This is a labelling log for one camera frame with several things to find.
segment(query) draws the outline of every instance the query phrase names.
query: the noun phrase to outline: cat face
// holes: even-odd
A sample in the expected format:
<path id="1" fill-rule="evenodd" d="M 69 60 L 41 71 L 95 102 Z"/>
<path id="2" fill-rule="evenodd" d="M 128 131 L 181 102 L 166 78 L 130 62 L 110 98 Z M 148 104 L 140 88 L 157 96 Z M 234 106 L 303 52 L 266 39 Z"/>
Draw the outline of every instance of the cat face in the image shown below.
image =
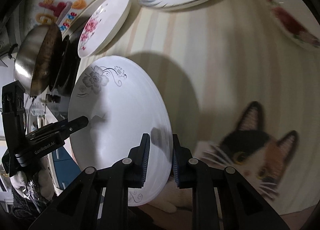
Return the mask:
<path id="1" fill-rule="evenodd" d="M 274 199 L 298 142 L 296 131 L 276 140 L 263 131 L 263 110 L 252 102 L 244 111 L 235 131 L 220 145 L 211 144 L 203 151 L 201 160 L 211 167 L 232 166 L 263 196 Z"/>

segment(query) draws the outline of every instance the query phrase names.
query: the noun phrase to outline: blue cabinet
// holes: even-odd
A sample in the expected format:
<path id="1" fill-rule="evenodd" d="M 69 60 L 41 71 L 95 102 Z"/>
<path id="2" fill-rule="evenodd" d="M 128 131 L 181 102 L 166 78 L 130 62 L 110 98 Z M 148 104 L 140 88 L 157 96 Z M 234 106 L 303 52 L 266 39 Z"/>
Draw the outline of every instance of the blue cabinet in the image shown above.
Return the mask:
<path id="1" fill-rule="evenodd" d="M 64 190 L 81 173 L 81 170 L 64 147 L 52 152 L 52 157 L 59 188 Z"/>
<path id="2" fill-rule="evenodd" d="M 55 161 L 54 169 L 56 171 L 59 188 L 64 190 L 81 173 L 79 166 L 74 160 Z"/>
<path id="3" fill-rule="evenodd" d="M 52 152 L 53 161 L 64 161 L 72 159 L 66 149 L 62 146 Z"/>

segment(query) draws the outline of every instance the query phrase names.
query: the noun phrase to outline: gray flower print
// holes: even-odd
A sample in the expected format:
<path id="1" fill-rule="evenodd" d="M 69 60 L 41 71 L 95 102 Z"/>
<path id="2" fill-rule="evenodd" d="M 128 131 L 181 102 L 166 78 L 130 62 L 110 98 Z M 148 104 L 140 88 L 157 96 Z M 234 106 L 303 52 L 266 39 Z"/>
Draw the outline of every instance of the gray flower print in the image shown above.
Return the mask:
<path id="1" fill-rule="evenodd" d="M 103 75 L 103 70 L 100 67 L 94 66 L 93 71 L 90 72 L 89 76 L 85 76 L 82 82 L 86 87 L 91 88 L 95 94 L 98 94 L 101 91 L 101 86 L 106 86 L 109 79 Z"/>
<path id="2" fill-rule="evenodd" d="M 81 91 L 81 93 L 83 93 L 87 90 L 87 88 L 84 85 L 81 85 L 79 86 L 79 90 Z"/>

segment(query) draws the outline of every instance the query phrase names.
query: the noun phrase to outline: stainless steel pot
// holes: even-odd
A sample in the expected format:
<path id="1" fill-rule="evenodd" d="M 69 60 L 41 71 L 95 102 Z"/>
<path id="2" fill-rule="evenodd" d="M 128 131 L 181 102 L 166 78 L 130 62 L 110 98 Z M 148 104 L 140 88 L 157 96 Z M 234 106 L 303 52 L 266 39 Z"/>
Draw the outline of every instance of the stainless steel pot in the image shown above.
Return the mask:
<path id="1" fill-rule="evenodd" d="M 22 42 L 13 74 L 30 96 L 40 95 L 51 77 L 57 75 L 62 57 L 61 45 L 62 35 L 56 24 L 36 26 Z"/>

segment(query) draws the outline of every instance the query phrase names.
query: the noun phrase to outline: glove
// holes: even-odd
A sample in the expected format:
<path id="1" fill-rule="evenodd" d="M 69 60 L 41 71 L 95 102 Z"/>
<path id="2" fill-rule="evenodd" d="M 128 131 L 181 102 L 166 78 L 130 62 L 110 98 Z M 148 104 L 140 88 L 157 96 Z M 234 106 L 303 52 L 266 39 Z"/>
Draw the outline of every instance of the glove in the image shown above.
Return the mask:
<path id="1" fill-rule="evenodd" d="M 53 182 L 48 169 L 47 157 L 42 157 L 41 159 L 42 169 L 38 173 L 38 182 L 40 186 L 40 194 L 48 201 L 52 200 L 54 194 Z M 12 186 L 18 192 L 20 196 L 23 196 L 23 186 L 27 184 L 27 176 L 23 171 L 18 171 L 16 175 L 10 178 Z"/>
<path id="2" fill-rule="evenodd" d="M 167 213 L 175 213 L 177 207 L 192 209 L 192 189 L 179 189 L 173 177 L 169 177 L 160 194 L 149 205 Z"/>

